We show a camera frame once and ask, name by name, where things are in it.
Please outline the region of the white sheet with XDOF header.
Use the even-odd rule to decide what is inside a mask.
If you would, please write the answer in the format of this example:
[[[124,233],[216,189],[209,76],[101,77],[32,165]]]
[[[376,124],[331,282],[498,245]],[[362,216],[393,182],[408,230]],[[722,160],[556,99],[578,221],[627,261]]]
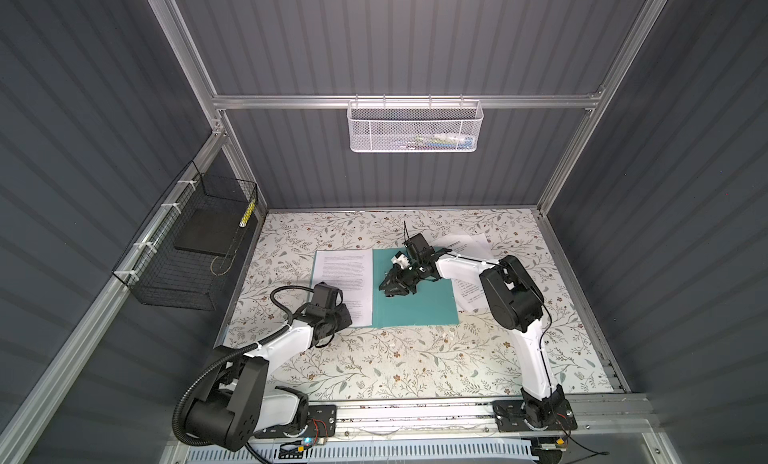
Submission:
[[[480,274],[498,262],[485,234],[449,234],[432,246],[448,249],[437,261],[438,274],[452,281],[457,306],[465,312],[487,312],[489,304],[480,282]]]

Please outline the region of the teal file folder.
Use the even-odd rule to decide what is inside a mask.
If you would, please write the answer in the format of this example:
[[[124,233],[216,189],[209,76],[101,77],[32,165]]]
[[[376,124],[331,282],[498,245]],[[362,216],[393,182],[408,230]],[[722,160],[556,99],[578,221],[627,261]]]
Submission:
[[[398,250],[373,250],[373,328],[402,326],[456,325],[459,323],[458,308],[452,284],[447,280],[422,282],[417,292],[407,296],[386,297],[379,290],[391,258]]]

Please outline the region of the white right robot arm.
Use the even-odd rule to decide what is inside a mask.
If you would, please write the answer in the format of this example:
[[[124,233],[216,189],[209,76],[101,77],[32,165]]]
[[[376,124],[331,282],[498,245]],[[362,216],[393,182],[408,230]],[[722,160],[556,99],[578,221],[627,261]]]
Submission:
[[[405,250],[391,258],[379,290],[388,298],[408,296],[421,282],[441,279],[480,286],[496,323],[511,332],[521,370],[524,422],[533,430],[572,430],[570,403],[554,378],[544,343],[550,325],[543,319],[552,315],[521,261],[513,255],[489,261],[450,248],[436,249],[421,233],[404,245]]]

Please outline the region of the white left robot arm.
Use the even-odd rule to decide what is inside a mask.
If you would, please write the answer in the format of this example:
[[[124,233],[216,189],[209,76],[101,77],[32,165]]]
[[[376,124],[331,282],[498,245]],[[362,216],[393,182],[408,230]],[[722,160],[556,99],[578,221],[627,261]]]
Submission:
[[[268,380],[294,356],[328,346],[337,332],[352,325],[352,317],[343,291],[325,282],[279,286],[269,299],[285,314],[284,323],[249,345],[212,350],[172,412],[171,429],[179,442],[238,451],[272,428],[289,437],[305,432],[310,420],[307,394],[271,386]]]

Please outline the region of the printed white paper sheet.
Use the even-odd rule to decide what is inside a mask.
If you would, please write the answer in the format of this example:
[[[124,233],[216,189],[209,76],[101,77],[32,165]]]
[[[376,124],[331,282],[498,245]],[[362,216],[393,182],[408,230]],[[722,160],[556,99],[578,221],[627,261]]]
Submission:
[[[325,282],[343,291],[353,327],[373,321],[373,250],[330,250],[315,254],[311,284]]]

